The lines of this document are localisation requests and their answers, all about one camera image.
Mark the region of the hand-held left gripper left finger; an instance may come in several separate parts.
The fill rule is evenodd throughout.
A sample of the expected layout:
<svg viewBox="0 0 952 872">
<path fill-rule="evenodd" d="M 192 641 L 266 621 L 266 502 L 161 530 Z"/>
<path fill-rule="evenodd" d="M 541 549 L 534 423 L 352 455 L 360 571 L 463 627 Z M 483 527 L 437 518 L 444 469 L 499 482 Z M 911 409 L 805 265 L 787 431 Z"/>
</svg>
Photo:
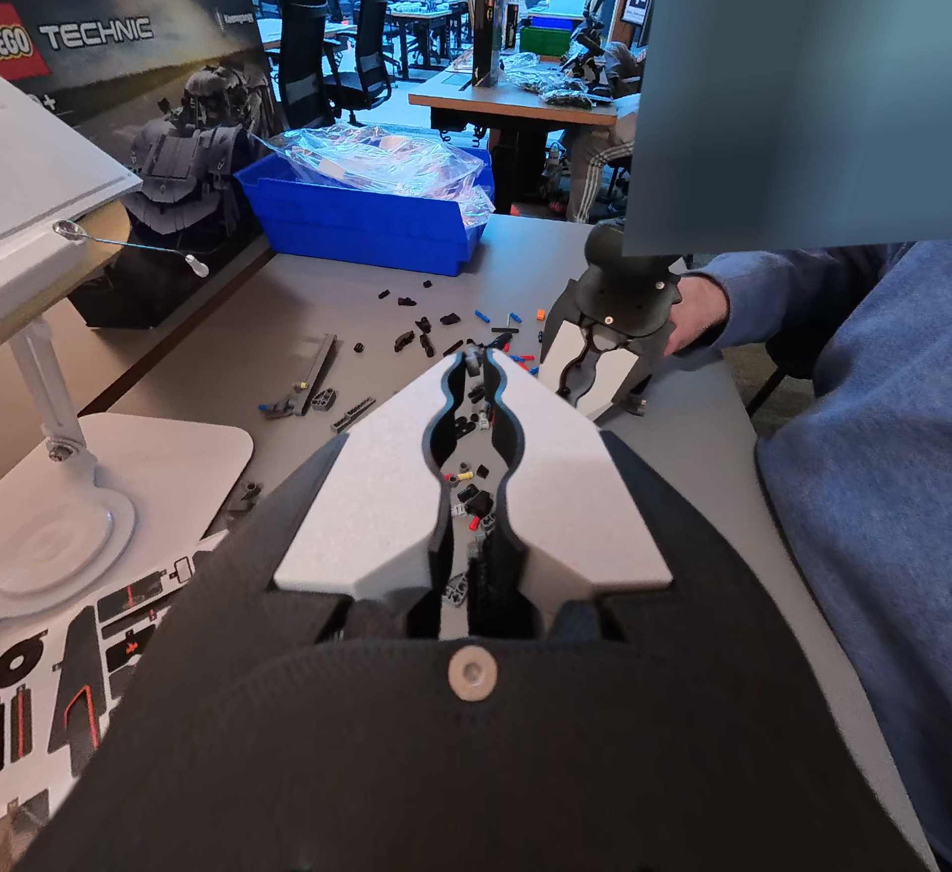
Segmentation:
<svg viewBox="0 0 952 872">
<path fill-rule="evenodd" d="M 383 605 L 437 637 L 453 564 L 450 486 L 467 363 L 442 359 L 334 442 L 327 476 L 273 576 L 294 593 Z"/>
</svg>

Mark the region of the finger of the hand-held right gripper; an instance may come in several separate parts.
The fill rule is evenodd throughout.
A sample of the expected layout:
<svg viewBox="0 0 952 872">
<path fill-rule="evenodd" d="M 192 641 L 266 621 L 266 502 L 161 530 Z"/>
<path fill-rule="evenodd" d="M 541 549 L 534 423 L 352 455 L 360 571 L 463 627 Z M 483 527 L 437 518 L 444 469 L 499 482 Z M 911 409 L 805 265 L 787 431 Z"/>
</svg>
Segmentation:
<svg viewBox="0 0 952 872">
<path fill-rule="evenodd" d="M 577 402 L 577 412 L 595 421 L 615 404 L 619 391 L 631 390 L 625 381 L 639 363 L 639 356 L 628 349 L 613 349 L 601 353 L 595 363 L 591 387 Z"/>
<path fill-rule="evenodd" d="M 541 360 L 539 381 L 561 398 L 582 398 L 596 375 L 593 326 L 562 323 Z"/>
</svg>

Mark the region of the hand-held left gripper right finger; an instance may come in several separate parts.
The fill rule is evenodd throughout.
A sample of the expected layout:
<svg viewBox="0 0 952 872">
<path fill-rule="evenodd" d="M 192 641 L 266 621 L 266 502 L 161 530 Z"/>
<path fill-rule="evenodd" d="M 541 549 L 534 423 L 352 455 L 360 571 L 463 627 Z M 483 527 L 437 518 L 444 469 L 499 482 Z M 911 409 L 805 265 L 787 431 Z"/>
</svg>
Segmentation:
<svg viewBox="0 0 952 872">
<path fill-rule="evenodd" d="M 498 349 L 484 353 L 483 383 L 505 466 L 483 543 L 483 635 L 530 637 L 565 604 L 668 589 L 601 429 Z"/>
</svg>

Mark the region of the long dark grey lego beam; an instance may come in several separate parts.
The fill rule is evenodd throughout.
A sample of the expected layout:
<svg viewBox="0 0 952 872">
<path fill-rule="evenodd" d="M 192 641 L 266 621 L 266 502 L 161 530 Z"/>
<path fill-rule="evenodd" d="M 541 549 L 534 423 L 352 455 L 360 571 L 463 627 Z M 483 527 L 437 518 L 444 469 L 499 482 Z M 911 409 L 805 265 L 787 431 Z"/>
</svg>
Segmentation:
<svg viewBox="0 0 952 872">
<path fill-rule="evenodd" d="M 303 417 L 308 414 L 311 411 L 308 409 L 308 403 L 312 394 L 330 388 L 327 386 L 323 387 L 322 381 L 327 375 L 327 370 L 334 356 L 337 344 L 337 336 L 332 333 L 327 334 L 323 338 L 306 375 L 295 382 L 292 385 L 290 394 L 282 399 L 291 399 L 293 401 L 294 414 L 290 417 Z"/>
</svg>

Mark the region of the person's right forearm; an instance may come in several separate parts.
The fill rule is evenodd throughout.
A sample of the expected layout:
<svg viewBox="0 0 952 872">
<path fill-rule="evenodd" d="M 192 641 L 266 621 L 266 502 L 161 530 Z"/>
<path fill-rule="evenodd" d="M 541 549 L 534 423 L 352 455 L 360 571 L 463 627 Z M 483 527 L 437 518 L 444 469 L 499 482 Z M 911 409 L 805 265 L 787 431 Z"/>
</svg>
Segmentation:
<svg viewBox="0 0 952 872">
<path fill-rule="evenodd" d="M 780 331 L 822 325 L 884 349 L 908 342 L 918 284 L 930 267 L 919 244 L 726 254 L 696 274 L 714 291 L 702 331 L 716 345 L 764 343 Z"/>
</svg>

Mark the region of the pile of small lego pins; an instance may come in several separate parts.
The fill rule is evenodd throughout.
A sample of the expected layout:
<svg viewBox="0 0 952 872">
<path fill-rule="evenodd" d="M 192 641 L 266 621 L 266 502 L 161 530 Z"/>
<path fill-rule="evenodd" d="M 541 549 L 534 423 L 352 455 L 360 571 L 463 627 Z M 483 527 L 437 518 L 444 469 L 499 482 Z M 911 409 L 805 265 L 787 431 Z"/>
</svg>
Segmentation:
<svg viewBox="0 0 952 872">
<path fill-rule="evenodd" d="M 529 319 L 524 309 L 499 310 L 494 314 L 474 310 L 474 323 L 464 338 L 465 347 L 496 349 L 533 376 L 540 374 L 541 324 Z"/>
</svg>

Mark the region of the dark grey ribbed lego piece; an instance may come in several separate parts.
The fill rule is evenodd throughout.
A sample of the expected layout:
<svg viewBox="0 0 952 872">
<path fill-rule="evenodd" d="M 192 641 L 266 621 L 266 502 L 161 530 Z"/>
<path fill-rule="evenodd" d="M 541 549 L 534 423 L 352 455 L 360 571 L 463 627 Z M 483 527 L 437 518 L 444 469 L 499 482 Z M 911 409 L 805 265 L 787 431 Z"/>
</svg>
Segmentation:
<svg viewBox="0 0 952 872">
<path fill-rule="evenodd" d="M 372 397 L 363 399 L 356 406 L 348 409 L 340 419 L 331 424 L 331 430 L 335 435 L 340 435 L 349 429 L 354 423 L 369 412 L 376 404 L 377 400 Z"/>
</svg>

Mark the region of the Lego Technic box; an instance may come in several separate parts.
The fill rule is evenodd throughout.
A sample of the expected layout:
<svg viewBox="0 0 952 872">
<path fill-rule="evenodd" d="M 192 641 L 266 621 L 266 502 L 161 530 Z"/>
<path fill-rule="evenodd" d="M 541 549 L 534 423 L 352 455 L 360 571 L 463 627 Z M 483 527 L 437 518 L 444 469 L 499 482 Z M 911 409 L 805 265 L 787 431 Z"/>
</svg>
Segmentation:
<svg viewBox="0 0 952 872">
<path fill-rule="evenodd" d="M 127 248 L 68 300 L 158 327 L 256 240 L 238 173 L 283 129 L 252 0 L 1 0 L 2 76 L 132 171 Z"/>
</svg>

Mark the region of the person's right hand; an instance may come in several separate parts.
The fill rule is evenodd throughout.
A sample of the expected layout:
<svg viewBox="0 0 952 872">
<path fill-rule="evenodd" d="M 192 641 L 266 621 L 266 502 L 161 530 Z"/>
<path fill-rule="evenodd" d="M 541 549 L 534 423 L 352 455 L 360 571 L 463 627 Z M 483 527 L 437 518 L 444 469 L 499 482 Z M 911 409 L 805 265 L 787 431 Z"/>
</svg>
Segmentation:
<svg viewBox="0 0 952 872">
<path fill-rule="evenodd" d="M 681 301 L 670 312 L 673 330 L 665 346 L 665 357 L 694 346 L 708 331 L 719 332 L 717 329 L 730 315 L 724 289 L 705 275 L 685 275 L 678 288 Z"/>
</svg>

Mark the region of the white desk stand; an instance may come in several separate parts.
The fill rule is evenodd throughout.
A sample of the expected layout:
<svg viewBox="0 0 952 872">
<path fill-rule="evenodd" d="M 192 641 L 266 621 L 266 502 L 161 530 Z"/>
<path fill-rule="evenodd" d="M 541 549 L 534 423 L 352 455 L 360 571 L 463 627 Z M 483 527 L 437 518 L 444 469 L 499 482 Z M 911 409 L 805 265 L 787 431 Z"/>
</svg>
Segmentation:
<svg viewBox="0 0 952 872">
<path fill-rule="evenodd" d="M 253 451 L 238 427 L 112 412 L 80 418 L 46 321 L 9 342 L 44 440 L 2 477 L 3 623 L 191 551 Z"/>
</svg>

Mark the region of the wooden office desk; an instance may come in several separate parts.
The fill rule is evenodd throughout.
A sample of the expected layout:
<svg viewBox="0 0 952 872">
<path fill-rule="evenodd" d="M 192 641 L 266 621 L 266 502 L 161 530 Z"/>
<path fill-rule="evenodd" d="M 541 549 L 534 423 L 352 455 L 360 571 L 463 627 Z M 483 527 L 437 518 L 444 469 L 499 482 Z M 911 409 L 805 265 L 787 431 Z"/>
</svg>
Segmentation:
<svg viewBox="0 0 952 872">
<path fill-rule="evenodd" d="M 616 124 L 614 102 L 591 109 L 546 104 L 501 79 L 479 88 L 464 74 L 444 69 L 422 84 L 414 85 L 409 103 L 430 113 L 430 127 L 439 131 L 472 125 L 497 134 L 491 150 L 495 211 L 509 214 L 538 188 L 548 136 L 566 128 L 609 129 Z"/>
</svg>

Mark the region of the blue plastic bin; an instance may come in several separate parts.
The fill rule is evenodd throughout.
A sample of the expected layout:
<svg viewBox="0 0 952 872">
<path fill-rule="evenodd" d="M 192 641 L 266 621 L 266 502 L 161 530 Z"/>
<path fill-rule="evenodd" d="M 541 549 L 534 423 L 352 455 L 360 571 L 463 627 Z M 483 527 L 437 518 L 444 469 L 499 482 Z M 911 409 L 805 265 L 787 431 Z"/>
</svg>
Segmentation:
<svg viewBox="0 0 952 872">
<path fill-rule="evenodd" d="M 446 200 L 303 181 L 274 153 L 235 175 L 270 247 L 279 254 L 457 276 L 486 223 L 466 226 Z"/>
</svg>

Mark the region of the green box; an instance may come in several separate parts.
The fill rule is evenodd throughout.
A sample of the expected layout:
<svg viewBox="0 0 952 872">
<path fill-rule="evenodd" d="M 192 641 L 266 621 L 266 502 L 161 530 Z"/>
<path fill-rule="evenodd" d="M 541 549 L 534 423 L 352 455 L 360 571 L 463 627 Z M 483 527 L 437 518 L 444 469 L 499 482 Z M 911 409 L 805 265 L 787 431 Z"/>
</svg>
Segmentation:
<svg viewBox="0 0 952 872">
<path fill-rule="evenodd" d="M 519 31 L 519 49 L 541 58 L 560 59 L 570 48 L 571 30 L 549 29 L 522 25 Z"/>
</svg>

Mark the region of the clear plastic bags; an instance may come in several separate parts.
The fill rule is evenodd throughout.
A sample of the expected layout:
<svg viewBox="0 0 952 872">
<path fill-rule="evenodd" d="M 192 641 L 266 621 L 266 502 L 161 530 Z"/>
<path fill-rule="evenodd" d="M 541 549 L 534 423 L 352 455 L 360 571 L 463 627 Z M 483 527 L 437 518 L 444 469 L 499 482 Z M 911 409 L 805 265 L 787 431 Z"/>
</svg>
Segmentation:
<svg viewBox="0 0 952 872">
<path fill-rule="evenodd" d="M 451 201 L 466 227 L 484 224 L 495 211 L 488 188 L 478 184 L 486 164 L 439 137 L 333 125 L 291 129 L 257 142 L 305 184 Z"/>
</svg>

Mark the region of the person's blue clothed torso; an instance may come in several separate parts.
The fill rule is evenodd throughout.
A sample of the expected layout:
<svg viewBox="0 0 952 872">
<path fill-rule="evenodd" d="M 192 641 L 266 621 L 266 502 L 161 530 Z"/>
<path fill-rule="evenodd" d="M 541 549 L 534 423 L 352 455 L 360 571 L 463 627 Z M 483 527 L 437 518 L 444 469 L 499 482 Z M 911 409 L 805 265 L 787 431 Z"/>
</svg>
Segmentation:
<svg viewBox="0 0 952 872">
<path fill-rule="evenodd" d="M 911 245 L 762 444 L 779 522 L 857 670 L 940 864 L 951 849 L 950 242 Z"/>
</svg>

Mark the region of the tall black carton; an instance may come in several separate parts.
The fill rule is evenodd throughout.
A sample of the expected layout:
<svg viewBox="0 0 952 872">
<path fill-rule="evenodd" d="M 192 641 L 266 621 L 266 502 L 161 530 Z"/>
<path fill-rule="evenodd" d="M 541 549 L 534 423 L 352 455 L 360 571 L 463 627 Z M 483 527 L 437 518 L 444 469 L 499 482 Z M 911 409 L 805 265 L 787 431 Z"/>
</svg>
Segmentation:
<svg viewBox="0 0 952 872">
<path fill-rule="evenodd" d="M 503 48 L 506 0 L 473 0 L 472 85 L 477 89 L 495 86 Z"/>
</svg>

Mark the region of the sticker sheet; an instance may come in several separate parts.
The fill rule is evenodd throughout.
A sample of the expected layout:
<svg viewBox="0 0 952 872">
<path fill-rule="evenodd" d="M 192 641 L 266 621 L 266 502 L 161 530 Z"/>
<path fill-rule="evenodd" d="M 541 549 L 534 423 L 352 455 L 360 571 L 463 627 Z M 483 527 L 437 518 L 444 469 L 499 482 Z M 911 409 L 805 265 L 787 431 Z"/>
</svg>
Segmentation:
<svg viewBox="0 0 952 872">
<path fill-rule="evenodd" d="M 101 745 L 161 620 L 222 530 L 2 637 L 1 868 L 12 870 Z"/>
</svg>

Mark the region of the black office chair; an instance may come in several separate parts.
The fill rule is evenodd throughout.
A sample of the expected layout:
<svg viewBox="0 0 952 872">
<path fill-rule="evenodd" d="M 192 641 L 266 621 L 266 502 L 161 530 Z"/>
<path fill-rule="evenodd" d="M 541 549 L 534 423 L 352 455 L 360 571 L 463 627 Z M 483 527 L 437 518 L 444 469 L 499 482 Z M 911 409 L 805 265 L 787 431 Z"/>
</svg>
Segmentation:
<svg viewBox="0 0 952 872">
<path fill-rule="evenodd" d="M 392 88 L 383 40 L 388 0 L 360 0 L 355 38 L 355 69 L 339 72 L 332 59 L 325 91 L 335 117 L 349 113 L 350 124 L 361 127 L 357 112 L 374 109 L 390 98 Z"/>
<path fill-rule="evenodd" d="M 278 87 L 289 128 L 322 128 L 334 115 L 324 78 L 327 0 L 281 0 Z"/>
</svg>

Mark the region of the open instruction booklet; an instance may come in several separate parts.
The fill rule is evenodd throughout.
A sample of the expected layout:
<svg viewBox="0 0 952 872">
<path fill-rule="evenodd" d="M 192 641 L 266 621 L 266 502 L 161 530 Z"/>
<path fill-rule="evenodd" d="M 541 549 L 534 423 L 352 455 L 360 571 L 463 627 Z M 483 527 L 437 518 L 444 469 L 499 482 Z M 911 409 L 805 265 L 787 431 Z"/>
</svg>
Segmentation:
<svg viewBox="0 0 952 872">
<path fill-rule="evenodd" d="M 94 212 L 142 188 L 130 169 L 1 80 L 1 238 Z"/>
</svg>

